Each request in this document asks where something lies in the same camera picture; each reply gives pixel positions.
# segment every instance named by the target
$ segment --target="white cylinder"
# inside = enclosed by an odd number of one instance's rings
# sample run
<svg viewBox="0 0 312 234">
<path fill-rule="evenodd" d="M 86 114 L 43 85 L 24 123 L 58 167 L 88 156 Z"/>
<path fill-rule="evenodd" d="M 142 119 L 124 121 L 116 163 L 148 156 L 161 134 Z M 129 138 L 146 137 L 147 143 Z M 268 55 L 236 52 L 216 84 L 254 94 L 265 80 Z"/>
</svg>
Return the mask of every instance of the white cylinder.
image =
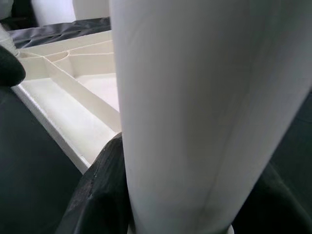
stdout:
<svg viewBox="0 0 312 234">
<path fill-rule="evenodd" d="M 227 231 L 312 84 L 311 1 L 279 4 L 111 1 L 137 234 Z"/>
</svg>

